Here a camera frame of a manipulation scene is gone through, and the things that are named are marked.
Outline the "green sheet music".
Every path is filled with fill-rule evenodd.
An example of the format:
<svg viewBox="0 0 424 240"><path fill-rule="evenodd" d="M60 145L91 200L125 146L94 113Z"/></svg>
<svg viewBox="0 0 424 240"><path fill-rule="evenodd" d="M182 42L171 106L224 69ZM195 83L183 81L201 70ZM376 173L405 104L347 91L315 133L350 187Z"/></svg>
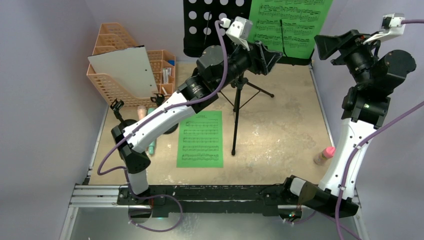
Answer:
<svg viewBox="0 0 424 240"><path fill-rule="evenodd" d="M221 111L201 111L179 124L178 168L223 168Z"/></svg>
<svg viewBox="0 0 424 240"><path fill-rule="evenodd" d="M332 0L253 0L248 41L262 42L286 57L309 59L314 37L324 25Z"/></svg>

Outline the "black music stand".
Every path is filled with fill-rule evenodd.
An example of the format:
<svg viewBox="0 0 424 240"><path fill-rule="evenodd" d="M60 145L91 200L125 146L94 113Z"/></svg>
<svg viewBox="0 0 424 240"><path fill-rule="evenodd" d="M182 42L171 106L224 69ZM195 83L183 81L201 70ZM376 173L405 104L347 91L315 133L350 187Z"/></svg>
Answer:
<svg viewBox="0 0 424 240"><path fill-rule="evenodd" d="M249 19L252 1L243 0L241 3L237 3L234 0L185 0L183 2L184 54L197 60L207 47L216 45L226 48L225 53L227 54L232 52L232 46L235 44L226 35L227 29L220 25L222 23L220 19L234 20L236 17ZM306 65L311 61L313 54L312 52L308 59L300 59L288 57L285 56L285 52L282 53L283 56L276 64L293 66ZM243 87L250 83L248 78L245 77L245 72L240 79L227 85L236 90L235 99L232 102L235 113L239 113L241 109L240 100Z"/></svg>

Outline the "pink toy microphone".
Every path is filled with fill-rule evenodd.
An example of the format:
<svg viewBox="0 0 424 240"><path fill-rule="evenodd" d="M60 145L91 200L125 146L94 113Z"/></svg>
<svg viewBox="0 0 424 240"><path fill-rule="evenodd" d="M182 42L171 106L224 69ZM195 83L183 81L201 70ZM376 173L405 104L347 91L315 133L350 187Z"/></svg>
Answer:
<svg viewBox="0 0 424 240"><path fill-rule="evenodd" d="M142 120L148 114L148 110L144 105L139 105L137 107L137 116L139 120Z"/></svg>

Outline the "mint green toy microphone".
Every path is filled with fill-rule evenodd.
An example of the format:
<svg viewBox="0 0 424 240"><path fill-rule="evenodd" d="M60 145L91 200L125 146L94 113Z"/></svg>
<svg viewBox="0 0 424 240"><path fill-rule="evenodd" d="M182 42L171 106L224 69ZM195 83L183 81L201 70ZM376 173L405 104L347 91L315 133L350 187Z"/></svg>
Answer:
<svg viewBox="0 0 424 240"><path fill-rule="evenodd" d="M150 115L156 108L155 107L150 107L147 110L147 114ZM156 149L156 143L157 143L157 139L155 138L148 146L148 153L150 155L154 155L155 154L155 149Z"/></svg>

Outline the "black round microphone stand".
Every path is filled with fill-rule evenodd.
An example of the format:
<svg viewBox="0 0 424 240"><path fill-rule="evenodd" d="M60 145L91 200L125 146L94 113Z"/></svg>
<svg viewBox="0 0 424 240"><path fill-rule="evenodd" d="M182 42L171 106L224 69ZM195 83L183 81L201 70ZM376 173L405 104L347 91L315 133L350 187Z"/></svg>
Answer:
<svg viewBox="0 0 424 240"><path fill-rule="evenodd" d="M122 114L120 113L120 110L124 106L124 104L125 103L122 100L118 100L117 98L115 98L109 106L110 109L113 111L115 118L120 122L118 125L120 129L124 129L125 127L131 126L137 122L135 119L123 118Z"/></svg>

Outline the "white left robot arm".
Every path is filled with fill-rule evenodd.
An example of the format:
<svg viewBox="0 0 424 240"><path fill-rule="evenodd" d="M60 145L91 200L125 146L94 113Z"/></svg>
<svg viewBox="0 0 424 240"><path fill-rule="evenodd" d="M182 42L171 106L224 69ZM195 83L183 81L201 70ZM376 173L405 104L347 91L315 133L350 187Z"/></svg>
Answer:
<svg viewBox="0 0 424 240"><path fill-rule="evenodd" d="M267 75L282 52L268 49L262 42L249 42L248 48L232 45L211 45L203 50L196 61L192 75L164 101L161 106L143 119L129 126L115 126L111 135L118 153L124 161L131 187L129 197L138 205L149 199L147 168L151 161L145 153L157 137L181 121L194 116L218 99L218 92L242 78L245 71Z"/></svg>

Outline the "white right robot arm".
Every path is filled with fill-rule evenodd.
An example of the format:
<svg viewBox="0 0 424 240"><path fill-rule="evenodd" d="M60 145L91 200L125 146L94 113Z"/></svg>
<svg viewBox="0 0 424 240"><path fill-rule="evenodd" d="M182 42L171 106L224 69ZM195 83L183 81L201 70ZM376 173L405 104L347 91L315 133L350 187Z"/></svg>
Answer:
<svg viewBox="0 0 424 240"><path fill-rule="evenodd" d="M335 155L318 184L291 176L280 196L288 204L297 200L330 217L354 216L359 206L354 203L356 179L373 135L383 126L390 95L416 69L412 55L392 50L378 57L382 42L399 37L403 29L384 29L373 34L350 30L338 36L317 35L314 40L319 58L332 59L334 66L346 66L355 81L342 102L341 135Z"/></svg>

